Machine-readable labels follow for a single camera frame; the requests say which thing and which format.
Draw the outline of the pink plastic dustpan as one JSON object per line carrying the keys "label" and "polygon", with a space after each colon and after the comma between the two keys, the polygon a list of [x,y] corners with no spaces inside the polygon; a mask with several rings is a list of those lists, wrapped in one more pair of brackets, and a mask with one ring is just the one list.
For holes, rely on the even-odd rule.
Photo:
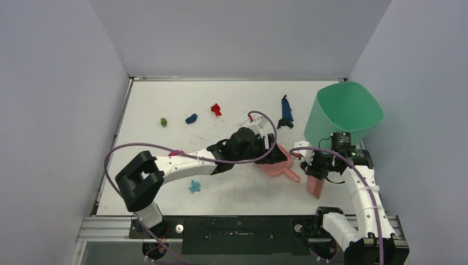
{"label": "pink plastic dustpan", "polygon": [[275,164],[256,164],[256,166],[259,167],[265,174],[267,174],[270,177],[277,177],[281,174],[285,174],[295,183],[299,183],[300,177],[290,168],[290,166],[293,163],[292,155],[289,154],[288,150],[282,147],[282,145],[277,144],[277,147],[286,156],[286,161]]}

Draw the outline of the pink hand brush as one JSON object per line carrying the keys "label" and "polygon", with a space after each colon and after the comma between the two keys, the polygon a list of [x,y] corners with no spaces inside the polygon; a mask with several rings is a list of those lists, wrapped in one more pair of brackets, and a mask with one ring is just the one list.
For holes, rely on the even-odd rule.
{"label": "pink hand brush", "polygon": [[319,199],[322,194],[324,179],[317,179],[313,176],[307,177],[307,190],[316,199]]}

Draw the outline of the dark blue paper strip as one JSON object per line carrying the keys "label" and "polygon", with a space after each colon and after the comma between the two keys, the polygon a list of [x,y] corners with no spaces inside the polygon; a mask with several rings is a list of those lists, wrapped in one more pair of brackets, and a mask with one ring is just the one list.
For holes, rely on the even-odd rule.
{"label": "dark blue paper strip", "polygon": [[281,99],[281,118],[288,123],[293,123],[294,118],[292,116],[292,109],[290,107],[287,95],[284,95]]}

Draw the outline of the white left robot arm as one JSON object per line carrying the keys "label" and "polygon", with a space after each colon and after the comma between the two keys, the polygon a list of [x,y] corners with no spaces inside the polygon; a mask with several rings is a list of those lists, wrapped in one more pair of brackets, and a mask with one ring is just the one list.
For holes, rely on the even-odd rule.
{"label": "white left robot arm", "polygon": [[224,173],[241,163],[275,165],[286,160],[273,133],[262,135],[242,127],[230,138],[198,152],[153,156],[149,151],[142,151],[116,175],[115,182],[126,210],[136,213],[147,228],[153,228],[163,221],[155,197],[164,184]]}

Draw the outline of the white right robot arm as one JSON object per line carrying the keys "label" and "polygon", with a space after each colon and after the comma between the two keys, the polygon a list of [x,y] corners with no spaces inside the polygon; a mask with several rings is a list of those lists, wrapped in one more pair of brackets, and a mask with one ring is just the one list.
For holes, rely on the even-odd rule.
{"label": "white right robot arm", "polygon": [[332,163],[344,163],[341,173],[352,196],[358,227],[355,229],[344,215],[326,213],[322,227],[344,251],[344,264],[405,264],[410,249],[400,239],[379,199],[379,186],[373,169],[357,166],[351,158],[328,151]]}

